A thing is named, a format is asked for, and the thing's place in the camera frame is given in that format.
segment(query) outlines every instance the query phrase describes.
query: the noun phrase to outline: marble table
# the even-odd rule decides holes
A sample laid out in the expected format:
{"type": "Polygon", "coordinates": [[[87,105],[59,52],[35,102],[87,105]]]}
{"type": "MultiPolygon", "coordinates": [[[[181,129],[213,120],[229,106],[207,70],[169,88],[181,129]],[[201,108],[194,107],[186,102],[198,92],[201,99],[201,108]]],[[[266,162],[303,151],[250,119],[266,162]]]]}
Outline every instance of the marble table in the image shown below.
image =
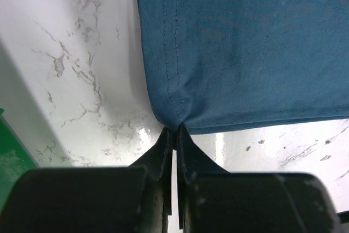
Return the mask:
{"type": "MultiPolygon", "coordinates": [[[[40,166],[128,165],[156,141],[136,0],[0,0],[0,107],[40,166]]],[[[349,210],[349,121],[195,135],[230,171],[318,176],[349,210]]]]}

